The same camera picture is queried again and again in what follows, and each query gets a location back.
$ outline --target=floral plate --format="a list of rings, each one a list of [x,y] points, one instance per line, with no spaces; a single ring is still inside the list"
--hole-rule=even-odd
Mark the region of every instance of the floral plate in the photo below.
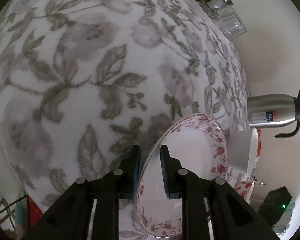
[[[151,236],[165,238],[182,233],[182,200],[166,197],[160,163],[160,147],[203,179],[225,176],[228,152],[219,123],[206,114],[193,114],[172,127],[152,148],[138,184],[135,199],[141,227]]]

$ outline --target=table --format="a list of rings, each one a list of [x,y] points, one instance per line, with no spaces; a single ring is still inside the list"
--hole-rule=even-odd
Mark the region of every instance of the table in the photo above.
[[[134,144],[145,160],[182,117],[248,128],[247,96],[234,45],[194,0],[13,0],[1,24],[0,141],[42,211]],[[121,237],[146,239],[120,221]]]

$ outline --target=stainless steel thermos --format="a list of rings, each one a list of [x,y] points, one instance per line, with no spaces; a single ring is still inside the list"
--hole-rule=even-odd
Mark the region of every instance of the stainless steel thermos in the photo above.
[[[271,94],[248,98],[248,119],[250,128],[274,128],[297,121],[291,133],[279,133],[275,138],[289,138],[300,128],[300,91],[298,97]]]

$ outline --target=gray leaf pattern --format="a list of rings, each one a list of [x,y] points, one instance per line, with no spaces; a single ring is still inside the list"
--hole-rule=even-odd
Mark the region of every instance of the gray leaf pattern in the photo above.
[[[205,65],[204,66],[207,67],[207,66],[210,65],[210,61],[209,61],[208,52],[206,50],[204,51],[204,55],[206,57],[206,59],[205,59]]]
[[[66,177],[65,172],[61,168],[52,169],[50,173],[50,180],[55,188],[56,191],[60,192],[61,194],[64,193],[68,188],[69,185],[64,181]]]
[[[66,61],[64,52],[63,45],[58,44],[53,58],[53,69],[67,82],[78,72],[78,64],[76,61]]]
[[[232,113],[232,106],[231,106],[231,101],[227,96],[226,90],[225,89],[221,89],[220,90],[220,99],[222,100],[222,105],[225,108],[225,111],[227,113],[227,115],[231,115]]]
[[[142,124],[142,119],[139,117],[133,117],[128,128],[116,124],[109,125],[113,132],[122,135],[122,137],[110,147],[110,152],[118,156],[118,158],[111,163],[111,170],[116,169],[120,164],[120,161],[128,157],[135,141],[138,138],[139,129]]]
[[[205,110],[206,114],[211,114],[212,112],[212,88],[208,86],[204,90],[204,103],[205,103]]]
[[[170,10],[174,13],[174,14],[178,14],[180,12],[181,6],[177,5],[177,4],[172,4],[170,5]]]
[[[72,7],[76,6],[77,4],[79,4],[80,2],[81,2],[81,1],[79,1],[79,0],[71,0],[71,1],[65,2],[65,3],[58,9],[58,11],[62,11],[62,10],[65,10],[65,9],[72,8]]]
[[[97,83],[102,84],[120,73],[127,55],[127,45],[110,49],[97,67]]]
[[[162,25],[168,30],[170,28],[167,20],[165,18],[161,18],[161,22],[162,22]]]
[[[32,184],[29,176],[26,174],[26,172],[22,168],[20,168],[19,166],[16,166],[15,171],[16,171],[23,187],[24,187],[24,185],[27,185],[30,189],[35,190],[35,187]]]
[[[202,30],[202,25],[199,23],[199,21],[197,20],[197,17],[191,12],[191,11],[188,11],[186,9],[183,9],[180,11],[181,14],[185,15],[189,21],[199,30],[201,31]]]
[[[234,104],[234,111],[236,112],[238,107],[237,107],[237,101],[236,101],[236,98],[234,96],[234,92],[233,92],[233,88],[231,88],[231,98],[230,98],[230,101],[233,102]]]
[[[115,85],[126,87],[126,88],[135,88],[139,83],[146,80],[146,76],[141,76],[136,73],[126,73],[123,76],[119,77],[114,81]]]
[[[207,34],[205,41],[211,54],[215,55],[217,53],[217,45],[215,44],[214,40],[211,38],[209,34]]]
[[[172,96],[169,96],[169,94],[165,94],[164,102],[166,104],[170,105],[170,114],[171,114],[172,120],[174,120],[176,114],[178,114],[180,117],[182,117],[182,109],[181,109],[180,103],[177,99],[175,99]]]
[[[154,6],[145,7],[145,16],[152,17],[153,15],[155,15],[155,7]]]
[[[216,69],[214,67],[207,67],[206,74],[209,79],[210,85],[213,85],[216,82]]]
[[[199,103],[198,102],[194,102],[191,106],[191,109],[192,109],[192,113],[193,114],[197,114],[197,113],[200,113],[199,111]]]
[[[78,164],[81,175],[88,181],[101,178],[106,171],[106,161],[102,156],[95,129],[88,124],[78,146]]]
[[[238,98],[240,96],[240,89],[239,86],[237,85],[236,80],[234,80],[234,91],[235,91],[235,95]]]
[[[213,105],[213,107],[212,107],[212,113],[214,114],[214,113],[219,112],[221,106],[222,106],[222,102],[221,102],[221,101],[216,102],[216,103]]]
[[[64,0],[50,0],[45,8],[46,15],[51,14],[61,7]]]
[[[138,1],[138,2],[133,2],[133,3],[135,3],[137,5],[140,5],[140,6],[146,6],[147,5],[147,3],[143,2],[143,1]]]
[[[152,0],[144,0],[147,5],[154,5]]]
[[[74,24],[74,22],[70,21],[68,17],[62,13],[52,13],[47,16],[47,20],[52,23],[52,31],[56,31],[65,25],[71,26]]]
[[[183,53],[191,56],[191,53],[189,52],[188,47],[182,41],[177,41],[176,43],[180,47],[180,49],[182,50]]]
[[[226,84],[226,87],[229,89],[231,87],[230,75],[229,75],[228,71],[226,70],[226,68],[224,68],[220,62],[218,64],[218,67],[219,67],[222,79],[223,79],[224,83]]]
[[[198,58],[192,58],[189,60],[188,67],[185,68],[185,71],[188,75],[193,74],[194,76],[198,76],[199,73],[196,68],[200,65],[200,60]]]
[[[137,106],[140,106],[142,111],[146,111],[148,107],[140,101],[141,98],[143,98],[145,95],[144,93],[128,93],[128,97],[130,98],[128,102],[128,107],[129,108],[136,108]]]
[[[56,80],[55,75],[50,69],[50,66],[43,60],[32,60],[30,59],[30,68],[34,72],[35,76],[39,80],[54,81]]]
[[[34,11],[37,9],[37,7],[30,8],[27,13],[25,14],[25,19],[32,19],[34,17]]]
[[[69,88],[64,84],[51,87],[45,92],[41,101],[39,112],[36,112],[35,118],[41,119],[43,115],[52,122],[60,122],[63,118],[63,112],[58,110],[58,105],[66,100],[69,94]]]
[[[180,20],[180,18],[177,15],[175,15],[172,11],[168,11],[166,12],[166,14],[175,22],[177,26],[185,26],[184,23]]]
[[[101,118],[114,119],[122,110],[122,101],[120,99],[120,93],[113,85],[102,85],[99,87],[99,96],[106,104],[106,109],[102,110]]]
[[[57,201],[59,197],[60,195],[48,194],[45,196],[44,200],[41,201],[41,205],[45,207],[50,207],[53,203]]]
[[[129,237],[139,236],[139,234],[133,231],[120,231],[119,236],[122,236],[124,238],[129,238]]]
[[[13,23],[14,19],[16,18],[17,14],[15,12],[9,14],[6,18],[6,23]]]
[[[43,35],[37,38],[36,40],[34,40],[34,30],[33,30],[25,39],[25,42],[23,43],[22,46],[22,52],[27,53],[35,49],[36,47],[40,46],[44,38],[45,36]]]
[[[157,3],[162,11],[168,11],[169,7],[165,0],[158,0]]]
[[[11,31],[16,30],[10,39],[9,45],[14,43],[16,40],[18,40],[23,35],[23,33],[25,33],[25,31],[29,27],[30,23],[31,23],[30,19],[23,20],[20,22],[20,24],[18,26],[13,26],[9,29]]]

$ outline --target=red patterned cloth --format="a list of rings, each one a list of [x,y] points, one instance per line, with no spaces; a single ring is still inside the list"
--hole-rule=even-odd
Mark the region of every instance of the red patterned cloth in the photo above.
[[[236,192],[243,198],[246,199],[248,196],[248,193],[251,189],[252,182],[251,181],[240,181],[238,182],[237,186],[235,186]]]
[[[28,199],[29,227],[32,227],[42,217],[42,212],[29,196]]]
[[[258,150],[257,150],[257,157],[261,154],[261,129],[258,130]]]

